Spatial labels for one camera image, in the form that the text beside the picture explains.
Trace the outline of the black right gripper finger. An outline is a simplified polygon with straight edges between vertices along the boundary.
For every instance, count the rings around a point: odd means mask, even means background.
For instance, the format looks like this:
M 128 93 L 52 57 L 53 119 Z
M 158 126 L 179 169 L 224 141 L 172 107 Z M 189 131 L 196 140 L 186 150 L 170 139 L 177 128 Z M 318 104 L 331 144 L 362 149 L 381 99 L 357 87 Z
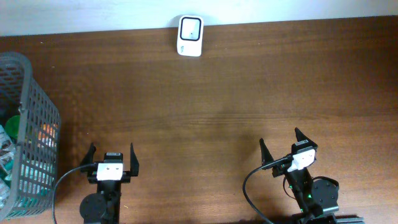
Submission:
M 295 128 L 294 131 L 297 138 L 297 142 L 294 144 L 295 149 L 303 149 L 306 147 L 313 147 L 314 149 L 318 148 L 318 145 L 304 135 L 299 128 Z
M 268 150 L 265 141 L 263 138 L 259 140 L 260 148 L 261 148 L 261 156 L 262 156 L 262 165 L 266 165 L 274 161 L 270 151 Z

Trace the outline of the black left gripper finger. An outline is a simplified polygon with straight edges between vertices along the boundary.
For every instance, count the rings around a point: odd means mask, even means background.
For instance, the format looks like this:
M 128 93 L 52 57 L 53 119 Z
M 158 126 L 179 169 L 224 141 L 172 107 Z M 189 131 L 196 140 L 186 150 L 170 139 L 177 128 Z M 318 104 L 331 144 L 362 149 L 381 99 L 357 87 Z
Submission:
M 134 151 L 133 143 L 130 145 L 130 176 L 137 177 L 139 175 L 139 161 Z
M 91 172 L 95 168 L 95 163 L 93 162 L 95 152 L 96 147 L 91 143 L 88 152 L 80 162 L 80 166 L 82 166 L 80 172 Z

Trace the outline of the orange small packet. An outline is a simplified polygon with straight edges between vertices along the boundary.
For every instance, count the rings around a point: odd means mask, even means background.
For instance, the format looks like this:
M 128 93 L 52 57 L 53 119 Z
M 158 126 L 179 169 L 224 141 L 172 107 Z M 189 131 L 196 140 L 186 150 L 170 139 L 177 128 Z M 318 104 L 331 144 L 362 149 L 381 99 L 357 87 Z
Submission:
M 48 147 L 55 147 L 57 143 L 55 138 L 57 137 L 58 124 L 43 124 L 38 134 L 38 140 L 44 143 Z

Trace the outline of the dark green wipes pack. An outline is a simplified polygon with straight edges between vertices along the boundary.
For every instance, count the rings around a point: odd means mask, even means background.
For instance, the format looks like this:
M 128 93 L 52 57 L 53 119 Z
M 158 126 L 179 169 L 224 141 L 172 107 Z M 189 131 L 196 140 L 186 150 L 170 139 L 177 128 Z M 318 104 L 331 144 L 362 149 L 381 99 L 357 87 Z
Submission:
M 11 193 L 12 168 L 16 147 L 14 141 L 9 137 L 1 126 L 1 209 Z

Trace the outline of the green lid jar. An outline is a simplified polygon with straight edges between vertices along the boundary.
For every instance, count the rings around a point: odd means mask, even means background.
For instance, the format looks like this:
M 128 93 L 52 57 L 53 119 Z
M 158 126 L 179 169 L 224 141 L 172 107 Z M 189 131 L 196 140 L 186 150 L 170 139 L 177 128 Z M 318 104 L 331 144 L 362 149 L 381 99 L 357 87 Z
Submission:
M 4 129 L 10 138 L 13 139 L 18 138 L 20 119 L 21 119 L 20 115 L 15 115 L 6 121 Z

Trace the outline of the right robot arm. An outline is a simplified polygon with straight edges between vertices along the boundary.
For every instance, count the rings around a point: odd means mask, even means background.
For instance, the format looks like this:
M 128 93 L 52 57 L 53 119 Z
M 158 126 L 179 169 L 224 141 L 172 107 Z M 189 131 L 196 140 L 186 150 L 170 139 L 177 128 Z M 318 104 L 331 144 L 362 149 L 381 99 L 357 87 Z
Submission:
M 298 203 L 301 213 L 295 214 L 288 223 L 364 223 L 362 217 L 337 217 L 339 210 L 338 181 L 329 177 L 313 177 L 308 167 L 316 161 L 318 145 L 295 128 L 297 142 L 292 144 L 291 153 L 274 159 L 265 141 L 259 140 L 263 169 L 271 169 L 273 177 L 284 177 L 289 184 L 293 199 Z

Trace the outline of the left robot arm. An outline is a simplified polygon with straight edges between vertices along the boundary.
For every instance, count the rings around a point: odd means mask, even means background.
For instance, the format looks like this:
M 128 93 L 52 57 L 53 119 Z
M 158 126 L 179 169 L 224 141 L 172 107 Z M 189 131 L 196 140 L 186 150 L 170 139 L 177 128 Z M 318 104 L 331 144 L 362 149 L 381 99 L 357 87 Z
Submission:
M 81 172 L 87 174 L 90 184 L 96 185 L 96 192 L 86 196 L 80 204 L 80 215 L 84 223 L 119 223 L 121 186 L 139 175 L 139 162 L 130 145 L 129 170 L 124 170 L 123 153 L 107 152 L 102 161 L 93 160 L 96 147 L 90 145 L 81 161 Z

